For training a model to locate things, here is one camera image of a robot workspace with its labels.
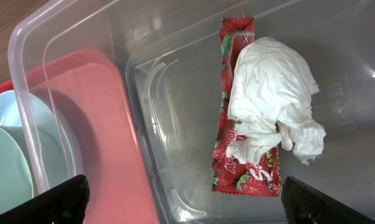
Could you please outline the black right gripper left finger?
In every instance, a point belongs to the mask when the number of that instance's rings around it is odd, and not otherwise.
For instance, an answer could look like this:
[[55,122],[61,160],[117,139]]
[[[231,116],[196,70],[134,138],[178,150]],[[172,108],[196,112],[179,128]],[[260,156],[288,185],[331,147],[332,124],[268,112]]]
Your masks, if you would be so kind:
[[82,224],[90,200],[85,175],[76,175],[33,199],[0,214],[0,224]]

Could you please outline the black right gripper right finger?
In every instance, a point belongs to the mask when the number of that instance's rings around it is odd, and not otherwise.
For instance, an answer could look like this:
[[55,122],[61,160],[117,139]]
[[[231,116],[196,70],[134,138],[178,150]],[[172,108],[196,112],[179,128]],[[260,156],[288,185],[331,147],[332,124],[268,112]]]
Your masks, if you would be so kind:
[[375,224],[372,218],[291,176],[284,181],[281,201],[288,224]]

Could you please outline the red candy wrapper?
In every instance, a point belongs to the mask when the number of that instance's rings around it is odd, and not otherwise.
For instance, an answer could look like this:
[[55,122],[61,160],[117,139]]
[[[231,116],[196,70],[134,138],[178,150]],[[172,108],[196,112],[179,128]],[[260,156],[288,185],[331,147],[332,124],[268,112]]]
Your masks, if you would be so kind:
[[246,136],[235,133],[236,122],[227,118],[233,70],[243,47],[255,40],[253,17],[223,17],[220,41],[222,51],[221,109],[211,169],[212,191],[224,194],[276,197],[282,192],[279,147],[261,156],[260,163],[240,164],[226,155],[226,148]]

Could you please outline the light green bowl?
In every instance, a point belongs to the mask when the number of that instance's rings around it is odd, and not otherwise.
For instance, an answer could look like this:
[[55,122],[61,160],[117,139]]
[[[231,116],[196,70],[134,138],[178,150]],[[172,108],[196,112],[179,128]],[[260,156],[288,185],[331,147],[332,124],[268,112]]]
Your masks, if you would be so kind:
[[[40,130],[42,159],[51,188],[71,177],[63,149]],[[0,214],[38,194],[22,127],[0,126]]]

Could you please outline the light blue plate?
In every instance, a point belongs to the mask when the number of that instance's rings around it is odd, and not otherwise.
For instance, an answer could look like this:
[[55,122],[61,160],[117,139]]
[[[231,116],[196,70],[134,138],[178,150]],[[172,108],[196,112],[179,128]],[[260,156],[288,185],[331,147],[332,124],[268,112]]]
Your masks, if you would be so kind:
[[[33,118],[35,119],[43,159],[43,167],[53,188],[75,175],[83,174],[83,157],[75,132],[66,117],[57,111],[53,113],[47,103],[30,95]],[[0,94],[0,127],[21,144],[30,172],[33,173],[35,162],[29,157],[29,150],[24,136],[22,120],[13,90]]]

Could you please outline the white tissue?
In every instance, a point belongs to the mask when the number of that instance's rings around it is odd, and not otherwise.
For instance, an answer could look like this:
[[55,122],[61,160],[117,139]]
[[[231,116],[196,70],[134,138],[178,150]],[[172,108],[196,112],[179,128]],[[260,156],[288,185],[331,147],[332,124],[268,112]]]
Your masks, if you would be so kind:
[[308,63],[294,49],[261,37],[240,52],[234,68],[228,119],[237,135],[226,156],[258,164],[280,144],[308,164],[324,148],[325,129],[312,118],[312,95],[319,87]]

